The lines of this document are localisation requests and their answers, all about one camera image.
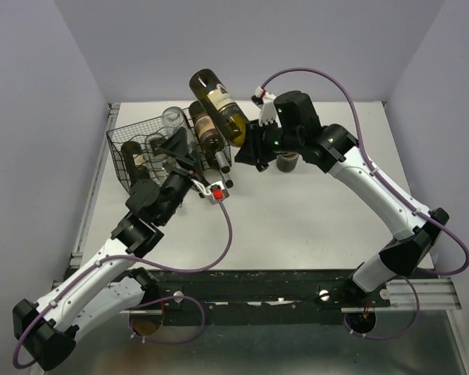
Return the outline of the dark bottle front label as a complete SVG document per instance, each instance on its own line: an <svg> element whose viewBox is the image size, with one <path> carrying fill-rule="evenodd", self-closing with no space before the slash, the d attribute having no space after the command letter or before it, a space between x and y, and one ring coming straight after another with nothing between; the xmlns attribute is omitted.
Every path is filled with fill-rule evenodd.
<svg viewBox="0 0 469 375"><path fill-rule="evenodd" d="M132 184L139 180L149 178L148 168L145 165L142 149L136 141L126 141L121 146L124 165Z"/></svg>

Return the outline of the clear glass bottle front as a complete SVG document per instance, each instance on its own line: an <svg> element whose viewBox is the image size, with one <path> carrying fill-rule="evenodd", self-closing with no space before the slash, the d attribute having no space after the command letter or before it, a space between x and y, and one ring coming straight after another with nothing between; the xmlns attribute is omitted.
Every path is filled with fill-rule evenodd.
<svg viewBox="0 0 469 375"><path fill-rule="evenodd" d="M167 140L167 136L161 133L150 134L145 138L145 146L153 153L161 153L159 150Z"/></svg>

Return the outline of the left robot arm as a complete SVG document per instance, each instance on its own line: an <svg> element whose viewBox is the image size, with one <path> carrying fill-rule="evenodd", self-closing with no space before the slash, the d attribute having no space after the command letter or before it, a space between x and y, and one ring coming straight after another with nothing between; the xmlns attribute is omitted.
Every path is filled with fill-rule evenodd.
<svg viewBox="0 0 469 375"><path fill-rule="evenodd" d="M160 149L175 159L164 182L143 178L131 188L128 213L105 244L70 278L34 302L23 299L13 308L16 349L25 348L43 370L56 368L75 349L81 325L75 319L116 276L143 259L163 238L160 228L175 214L190 191L200 166L188 149L184 128Z"/></svg>

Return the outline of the green bottle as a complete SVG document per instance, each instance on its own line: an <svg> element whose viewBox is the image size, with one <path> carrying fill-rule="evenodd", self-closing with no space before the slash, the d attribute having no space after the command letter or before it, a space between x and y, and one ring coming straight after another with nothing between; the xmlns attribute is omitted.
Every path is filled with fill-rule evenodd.
<svg viewBox="0 0 469 375"><path fill-rule="evenodd" d="M192 102L188 111L206 161L212 168L222 173L229 173L231 167L224 153L226 145L213 120L199 101Z"/></svg>
<svg viewBox="0 0 469 375"><path fill-rule="evenodd" d="M292 172L299 161L297 153L279 154L276 159L276 166L282 173Z"/></svg>
<svg viewBox="0 0 469 375"><path fill-rule="evenodd" d="M242 147L249 119L217 75L210 69L200 70L193 74L189 87L227 143Z"/></svg>

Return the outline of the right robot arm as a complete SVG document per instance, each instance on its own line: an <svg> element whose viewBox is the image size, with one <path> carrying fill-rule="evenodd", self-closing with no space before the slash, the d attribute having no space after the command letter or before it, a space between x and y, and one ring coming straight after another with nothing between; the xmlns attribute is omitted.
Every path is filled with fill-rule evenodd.
<svg viewBox="0 0 469 375"><path fill-rule="evenodd" d="M363 305L373 290L396 276L408 277L437 241L449 215L414 199L360 151L358 140L339 124L323 126L308 94L289 91L275 96L256 89L252 101L260 117L246 127L237 163L264 171L278 155L296 153L351 189L382 220L392 240L349 276L345 300Z"/></svg>

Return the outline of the olive bottle tan label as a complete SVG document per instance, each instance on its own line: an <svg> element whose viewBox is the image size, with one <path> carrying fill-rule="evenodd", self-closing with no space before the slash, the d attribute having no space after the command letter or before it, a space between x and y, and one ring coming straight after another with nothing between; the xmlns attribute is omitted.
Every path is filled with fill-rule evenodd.
<svg viewBox="0 0 469 375"><path fill-rule="evenodd" d="M234 187L234 182L231 179L231 176L229 173L223 173L222 171L219 171L219 174L227 189L231 189Z"/></svg>

